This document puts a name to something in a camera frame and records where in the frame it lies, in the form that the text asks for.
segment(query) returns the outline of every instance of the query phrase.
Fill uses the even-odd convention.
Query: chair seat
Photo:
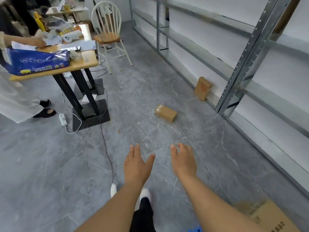
[[[106,34],[101,33],[99,35],[95,35],[93,39],[100,44],[110,44],[110,43],[120,41],[120,36],[117,37],[117,34],[114,32],[106,33]]]

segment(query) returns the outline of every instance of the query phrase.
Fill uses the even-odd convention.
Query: cardboard box
[[[292,14],[294,13],[299,1],[300,0],[291,0],[288,7],[286,8],[284,13],[282,14],[281,18],[279,19],[277,25],[275,26],[275,29],[273,31],[274,33],[279,33],[285,28],[285,26],[289,22]]]
[[[158,105],[154,113],[170,122],[173,122],[177,116],[176,111],[169,109],[168,107],[163,105]]]
[[[235,208],[261,225],[266,232],[300,232],[270,199],[259,205],[249,202],[238,203]]]
[[[204,77],[198,79],[194,94],[200,98],[201,101],[205,101],[209,92],[211,84]]]

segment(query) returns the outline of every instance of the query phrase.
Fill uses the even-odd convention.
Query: white plug
[[[60,122],[61,122],[61,125],[62,126],[67,126],[68,125],[68,123],[66,122],[66,118],[65,118],[65,116],[64,116],[64,114],[59,114],[59,119],[60,119]]]
[[[112,184],[111,186],[111,198],[117,193],[117,186]]]

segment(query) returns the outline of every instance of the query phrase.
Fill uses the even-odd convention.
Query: white sneaker
[[[143,188],[141,190],[141,194],[139,195],[139,202],[141,202],[141,199],[144,198],[144,197],[148,198],[149,202],[151,203],[150,192],[147,188]]]

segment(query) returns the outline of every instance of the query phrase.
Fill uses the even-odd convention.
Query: white wooden chair
[[[99,63],[101,64],[100,55],[102,55],[107,62],[107,68],[109,70],[109,73],[110,74],[112,73],[111,68],[109,66],[109,62],[108,62],[106,44],[115,43],[116,48],[110,49],[108,51],[111,51],[114,49],[117,50],[118,56],[114,58],[117,58],[117,57],[120,58],[121,56],[126,55],[129,60],[130,65],[132,66],[129,55],[120,38],[121,14],[120,14],[118,7],[110,1],[105,0],[105,1],[99,2],[98,4],[95,5],[95,7],[92,10],[91,22],[98,23],[98,27],[95,27],[95,31],[97,35],[95,35],[93,39],[97,42],[97,45],[98,45],[97,47],[98,47]],[[117,42],[121,43],[123,49],[117,46]],[[104,45],[105,55],[100,53],[100,44]]]

